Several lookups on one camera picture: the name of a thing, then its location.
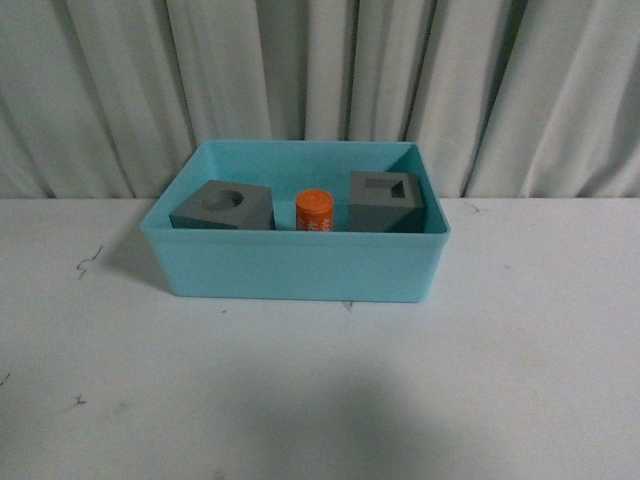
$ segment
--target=gray 3d-printed block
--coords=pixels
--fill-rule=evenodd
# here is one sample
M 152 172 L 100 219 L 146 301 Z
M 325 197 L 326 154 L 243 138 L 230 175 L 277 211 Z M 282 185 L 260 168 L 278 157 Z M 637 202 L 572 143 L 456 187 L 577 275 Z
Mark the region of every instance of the gray 3d-printed block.
M 275 230 L 271 189 L 209 180 L 170 215 L 173 228 Z
M 351 172 L 350 232 L 424 231 L 424 203 L 412 173 Z

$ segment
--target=orange cylinder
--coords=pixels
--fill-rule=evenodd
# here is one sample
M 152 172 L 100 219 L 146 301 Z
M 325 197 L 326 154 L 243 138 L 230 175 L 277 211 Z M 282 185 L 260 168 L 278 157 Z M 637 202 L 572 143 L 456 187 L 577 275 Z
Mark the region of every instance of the orange cylinder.
M 296 197 L 296 230 L 333 231 L 333 197 L 324 190 L 305 190 Z

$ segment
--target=white curtain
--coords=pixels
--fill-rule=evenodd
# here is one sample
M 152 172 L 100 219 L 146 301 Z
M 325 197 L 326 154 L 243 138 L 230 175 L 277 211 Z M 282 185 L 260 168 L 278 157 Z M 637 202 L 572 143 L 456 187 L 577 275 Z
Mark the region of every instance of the white curtain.
M 442 196 L 640 196 L 640 2 L 0 3 L 0 197 L 157 197 L 212 138 L 418 142 Z

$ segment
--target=white table surface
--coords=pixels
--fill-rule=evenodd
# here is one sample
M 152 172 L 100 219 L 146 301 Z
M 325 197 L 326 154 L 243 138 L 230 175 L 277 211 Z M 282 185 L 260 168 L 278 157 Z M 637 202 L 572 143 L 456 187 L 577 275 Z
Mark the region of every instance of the white table surface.
M 174 297 L 151 204 L 0 201 L 1 478 L 640 478 L 639 200 L 444 200 L 352 307 Z

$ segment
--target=light blue plastic bin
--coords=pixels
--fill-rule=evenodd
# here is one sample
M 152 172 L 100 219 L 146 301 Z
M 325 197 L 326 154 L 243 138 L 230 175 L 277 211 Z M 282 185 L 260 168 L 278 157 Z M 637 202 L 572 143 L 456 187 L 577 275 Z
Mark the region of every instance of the light blue plastic bin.
M 415 173 L 424 233 L 346 232 L 352 170 Z M 169 214 L 207 180 L 271 187 L 275 231 L 174 229 Z M 333 195 L 332 233 L 295 231 L 295 197 Z M 417 145 L 399 142 L 210 141 L 142 221 L 178 296 L 419 302 L 449 225 Z

